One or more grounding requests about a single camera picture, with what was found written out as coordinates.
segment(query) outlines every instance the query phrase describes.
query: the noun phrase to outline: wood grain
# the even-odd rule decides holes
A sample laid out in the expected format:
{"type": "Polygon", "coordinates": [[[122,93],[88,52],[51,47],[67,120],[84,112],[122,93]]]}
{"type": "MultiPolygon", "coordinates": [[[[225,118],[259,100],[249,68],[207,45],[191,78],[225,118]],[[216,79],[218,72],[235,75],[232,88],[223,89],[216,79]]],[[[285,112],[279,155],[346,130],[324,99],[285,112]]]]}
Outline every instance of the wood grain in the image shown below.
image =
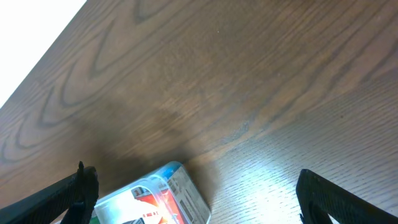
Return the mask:
{"type": "Polygon", "coordinates": [[[89,0],[0,110],[0,207],[177,160],[212,223],[298,223],[311,169],[398,215],[398,2],[89,0]]]}

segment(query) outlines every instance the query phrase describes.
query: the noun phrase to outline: white label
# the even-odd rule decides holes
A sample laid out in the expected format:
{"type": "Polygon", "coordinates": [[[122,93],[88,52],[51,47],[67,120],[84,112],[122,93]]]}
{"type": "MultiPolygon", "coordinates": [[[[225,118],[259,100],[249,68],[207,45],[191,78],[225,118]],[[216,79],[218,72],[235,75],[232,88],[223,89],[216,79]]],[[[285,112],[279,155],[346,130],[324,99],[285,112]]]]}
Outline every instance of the white label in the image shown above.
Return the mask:
{"type": "Polygon", "coordinates": [[[183,167],[175,171],[168,184],[192,224],[208,223],[210,211],[183,167]]]}

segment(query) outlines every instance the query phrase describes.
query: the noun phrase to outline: white floor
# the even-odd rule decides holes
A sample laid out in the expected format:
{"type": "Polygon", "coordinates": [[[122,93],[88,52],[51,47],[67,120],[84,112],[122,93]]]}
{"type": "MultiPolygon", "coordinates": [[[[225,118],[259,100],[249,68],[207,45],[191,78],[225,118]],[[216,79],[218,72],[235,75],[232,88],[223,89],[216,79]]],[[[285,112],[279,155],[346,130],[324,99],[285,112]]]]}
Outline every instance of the white floor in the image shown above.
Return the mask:
{"type": "Polygon", "coordinates": [[[0,108],[84,2],[0,1],[0,108]]]}

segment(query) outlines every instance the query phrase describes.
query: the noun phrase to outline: barcode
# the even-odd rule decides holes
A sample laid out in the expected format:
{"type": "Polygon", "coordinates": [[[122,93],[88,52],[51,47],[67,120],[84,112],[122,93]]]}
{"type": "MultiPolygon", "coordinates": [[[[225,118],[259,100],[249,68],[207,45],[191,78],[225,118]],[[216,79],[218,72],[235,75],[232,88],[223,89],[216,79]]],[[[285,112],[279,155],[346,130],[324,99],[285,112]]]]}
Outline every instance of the barcode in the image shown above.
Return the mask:
{"type": "Polygon", "coordinates": [[[180,204],[182,206],[182,209],[184,210],[184,212],[188,215],[189,220],[192,222],[193,221],[193,217],[191,215],[191,213],[189,213],[187,207],[185,206],[184,202],[181,200],[180,204]]]}
{"type": "Polygon", "coordinates": [[[169,184],[169,186],[170,186],[170,189],[172,189],[172,192],[175,194],[175,195],[177,195],[177,189],[175,188],[175,186],[174,186],[174,184],[173,184],[173,182],[172,182],[172,180],[170,179],[169,180],[169,182],[168,182],[168,184],[169,184]]]}

